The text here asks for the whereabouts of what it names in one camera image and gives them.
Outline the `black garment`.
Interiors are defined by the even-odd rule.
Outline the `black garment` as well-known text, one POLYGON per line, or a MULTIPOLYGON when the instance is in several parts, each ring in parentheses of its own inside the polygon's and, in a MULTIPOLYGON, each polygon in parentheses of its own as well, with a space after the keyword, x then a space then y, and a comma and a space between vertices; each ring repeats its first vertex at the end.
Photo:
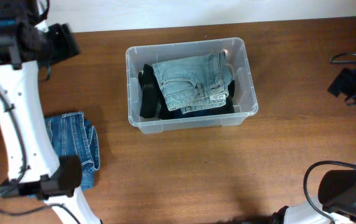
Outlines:
POLYGON ((172 119, 174 113, 167 109, 152 66, 144 64, 143 70, 138 73, 138 80, 142 90, 140 116, 143 118, 172 119))

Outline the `light blue jeans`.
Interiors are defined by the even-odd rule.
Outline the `light blue jeans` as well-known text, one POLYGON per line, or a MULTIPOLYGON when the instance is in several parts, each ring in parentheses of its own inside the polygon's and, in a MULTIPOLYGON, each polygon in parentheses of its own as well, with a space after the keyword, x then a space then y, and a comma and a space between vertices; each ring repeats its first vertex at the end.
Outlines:
POLYGON ((226 105, 233 76, 225 52, 180 58, 152 64, 169 111, 194 111, 226 105))

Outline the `dark green-black garment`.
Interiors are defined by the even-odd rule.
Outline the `dark green-black garment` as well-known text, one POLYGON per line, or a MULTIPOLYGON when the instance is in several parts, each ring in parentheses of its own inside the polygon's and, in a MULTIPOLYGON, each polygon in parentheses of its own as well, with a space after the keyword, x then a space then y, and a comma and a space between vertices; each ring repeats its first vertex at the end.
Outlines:
POLYGON ((234 113, 234 107, 233 107, 233 97, 235 93, 235 81, 231 81, 231 83, 228 85, 228 97, 226 98, 226 103, 224 106, 218 107, 218 108, 212 108, 209 110, 209 113, 211 115, 220 115, 220 114, 229 114, 229 113, 234 113))

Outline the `dark blue garment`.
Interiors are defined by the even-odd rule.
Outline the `dark blue garment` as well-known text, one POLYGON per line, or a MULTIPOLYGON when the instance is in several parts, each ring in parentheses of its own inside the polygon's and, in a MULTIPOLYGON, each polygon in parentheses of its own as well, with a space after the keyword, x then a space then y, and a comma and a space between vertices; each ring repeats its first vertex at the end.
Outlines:
POLYGON ((182 112, 181 109, 174 111, 174 119, 182 119, 182 118, 193 118, 193 117, 201 117, 201 116, 212 116, 213 114, 210 110, 200 110, 200 111, 191 111, 186 114, 182 112))

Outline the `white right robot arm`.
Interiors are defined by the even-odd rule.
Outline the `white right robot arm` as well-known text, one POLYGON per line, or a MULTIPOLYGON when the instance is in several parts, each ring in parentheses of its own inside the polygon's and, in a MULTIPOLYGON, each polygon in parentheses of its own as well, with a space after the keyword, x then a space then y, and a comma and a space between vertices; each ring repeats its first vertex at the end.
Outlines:
MULTIPOLYGON (((328 91, 338 97, 345 95, 345 104, 356 107, 356 60, 342 60, 344 54, 333 56, 329 62, 345 68, 330 84, 328 91)), ((306 201, 296 206, 285 206, 270 216, 268 223, 356 223, 356 163, 319 161, 311 165, 303 178, 306 201), (323 165, 338 166, 322 178, 317 196, 312 198, 307 189, 309 174, 323 165)))

